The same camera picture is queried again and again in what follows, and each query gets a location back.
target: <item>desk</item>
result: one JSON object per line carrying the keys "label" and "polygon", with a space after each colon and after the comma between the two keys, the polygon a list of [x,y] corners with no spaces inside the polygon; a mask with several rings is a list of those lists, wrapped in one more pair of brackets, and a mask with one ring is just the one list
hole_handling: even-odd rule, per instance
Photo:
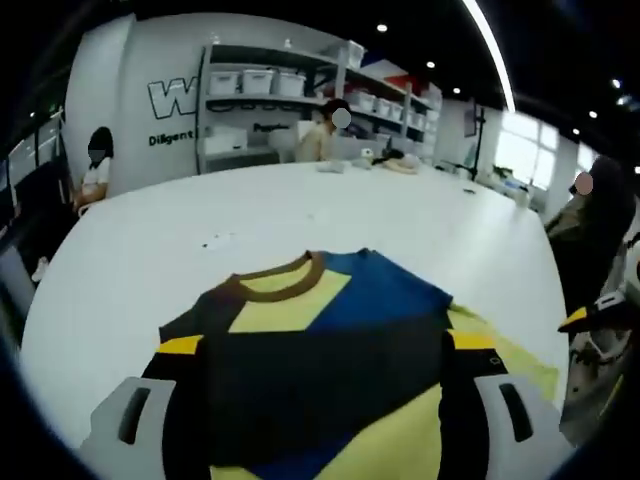
{"label": "desk", "polygon": [[[564,301],[535,213],[428,167],[415,176],[315,168],[186,178],[100,202],[80,219],[36,292],[21,354],[28,387],[70,446],[89,434],[98,403],[142,373],[159,326],[232,272],[280,265],[305,249],[376,249],[450,292],[560,370],[561,407]],[[203,248],[228,232],[238,241]]]}

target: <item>black ceiling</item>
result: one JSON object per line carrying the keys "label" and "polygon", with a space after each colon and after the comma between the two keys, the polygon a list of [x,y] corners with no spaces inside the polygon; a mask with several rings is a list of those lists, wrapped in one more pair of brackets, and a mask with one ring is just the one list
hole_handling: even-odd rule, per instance
{"label": "black ceiling", "polygon": [[[162,6],[151,0],[60,0],[23,2],[4,29],[3,45],[15,44],[5,57],[1,105],[6,128],[3,144],[19,140],[33,124],[28,112],[62,101],[69,66],[83,31],[135,11],[139,18],[183,12],[215,11],[212,2],[181,0]],[[640,153],[640,112],[616,105],[622,92],[640,99],[640,42],[635,39],[632,2],[621,0],[479,0],[498,41],[515,95],[516,107],[560,128],[602,153],[636,163]],[[446,96],[453,87],[462,98],[503,108],[500,82],[491,56],[461,0],[431,0],[366,13],[361,4],[343,7],[312,2],[309,8],[225,8],[224,11],[280,18],[350,38],[424,80],[433,80]],[[379,23],[388,25],[384,34]],[[16,38],[15,33],[26,35]],[[436,68],[429,70],[427,61]],[[612,78],[622,90],[611,86]],[[595,110],[598,118],[589,118]]]}

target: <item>brown collar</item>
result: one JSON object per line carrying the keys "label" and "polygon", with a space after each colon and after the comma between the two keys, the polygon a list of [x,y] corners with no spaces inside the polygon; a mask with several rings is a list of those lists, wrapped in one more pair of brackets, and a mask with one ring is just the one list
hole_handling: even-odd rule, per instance
{"label": "brown collar", "polygon": [[[269,277],[280,273],[294,272],[311,260],[311,269],[305,277],[294,285],[289,285],[282,290],[275,292],[256,292],[246,285],[242,280],[253,280],[256,278]],[[280,267],[263,270],[261,272],[248,273],[244,275],[233,274],[221,285],[225,290],[250,302],[279,302],[288,298],[297,297],[311,290],[320,281],[324,272],[324,259],[318,252],[305,252],[300,258]]]}

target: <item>ceiling light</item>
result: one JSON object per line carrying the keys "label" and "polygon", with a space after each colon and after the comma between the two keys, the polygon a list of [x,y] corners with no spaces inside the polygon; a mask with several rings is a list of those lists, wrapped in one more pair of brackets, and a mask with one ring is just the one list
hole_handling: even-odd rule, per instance
{"label": "ceiling light", "polygon": [[509,81],[509,75],[507,74],[507,67],[504,64],[500,48],[498,47],[498,42],[496,42],[496,38],[493,36],[491,27],[489,26],[487,19],[484,17],[482,10],[480,10],[476,0],[462,0],[462,2],[464,3],[464,6],[467,7],[467,10],[469,10],[469,13],[478,26],[478,30],[480,30],[480,33],[482,34],[482,38],[484,38],[484,41],[489,48],[489,52],[493,58],[493,63],[495,64],[498,76],[500,77],[500,83],[502,85],[502,91],[504,92],[504,99],[507,102],[507,108],[511,113],[515,113],[516,103],[513,100],[513,92],[511,91],[511,82]]}

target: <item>white wall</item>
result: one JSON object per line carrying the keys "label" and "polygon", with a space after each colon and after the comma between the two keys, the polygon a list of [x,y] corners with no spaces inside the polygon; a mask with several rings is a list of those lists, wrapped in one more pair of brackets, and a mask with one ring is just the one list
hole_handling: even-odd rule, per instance
{"label": "white wall", "polygon": [[[471,146],[478,142],[479,136],[464,137],[464,113],[472,106],[458,100],[444,100],[440,110],[438,137],[436,140],[435,159],[451,163],[463,163]],[[486,123],[482,134],[478,169],[491,171],[498,148],[498,137],[502,121],[502,112],[484,107]]]}
{"label": "white wall", "polygon": [[135,17],[130,15],[101,25],[85,34],[78,47],[67,85],[63,130],[69,169],[76,184],[89,167],[87,146],[97,128],[111,129],[114,141],[119,143],[118,78],[134,22]]}
{"label": "white wall", "polygon": [[569,201],[569,187],[575,180],[576,168],[578,168],[578,144],[559,135],[556,163],[553,167],[551,184],[547,190],[544,215],[542,215],[544,222],[551,220]]}
{"label": "white wall", "polygon": [[[151,146],[149,137],[195,133],[193,79],[202,48],[213,35],[224,43],[277,47],[289,38],[294,47],[308,51],[339,40],[302,25],[223,13],[120,19],[87,33],[67,91],[65,145],[76,176],[88,165],[86,145],[101,125],[115,129],[109,195],[196,173],[191,138]],[[154,88],[162,95],[163,88],[168,92],[158,111],[150,98]],[[176,102],[179,90],[187,94]]]}

